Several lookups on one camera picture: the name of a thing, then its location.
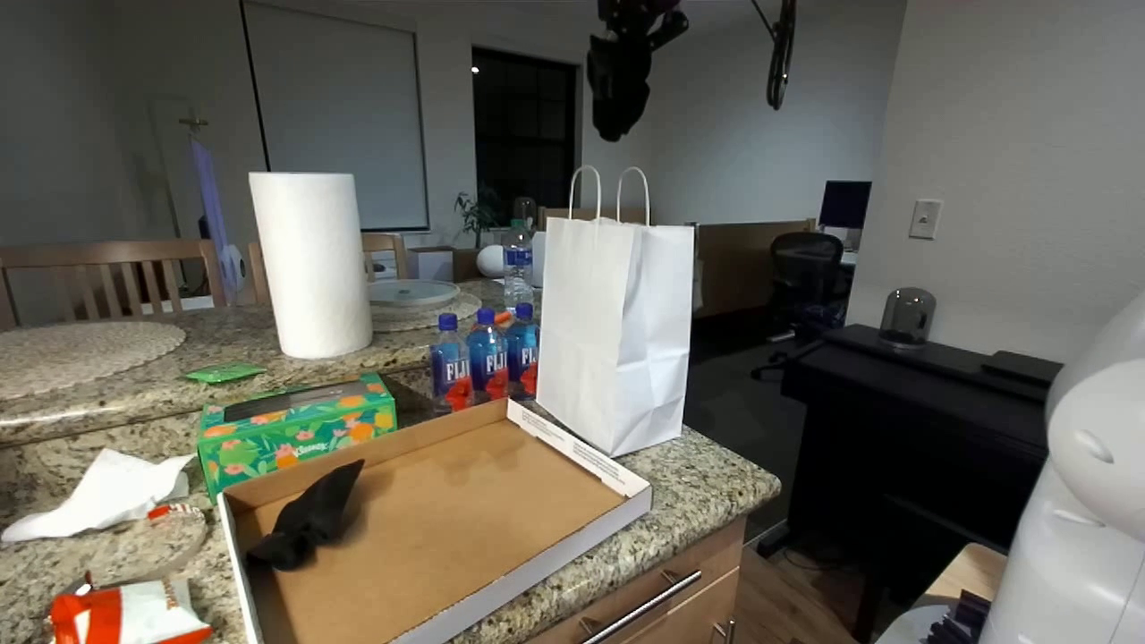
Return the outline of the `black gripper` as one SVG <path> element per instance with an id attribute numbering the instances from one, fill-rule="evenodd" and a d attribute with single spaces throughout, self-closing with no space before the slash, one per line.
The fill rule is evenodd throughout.
<path id="1" fill-rule="evenodd" d="M 624 43 L 643 43 L 652 49 L 673 43 L 690 30 L 679 0 L 599 0 L 599 18 Z"/>

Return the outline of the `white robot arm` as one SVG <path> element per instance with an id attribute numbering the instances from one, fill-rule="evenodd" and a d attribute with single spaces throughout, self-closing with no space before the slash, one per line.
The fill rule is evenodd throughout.
<path id="1" fill-rule="evenodd" d="M 1135 644 L 1145 0 L 906 0 L 848 314 L 906 284 L 945 341 L 1062 362 L 988 634 Z"/>

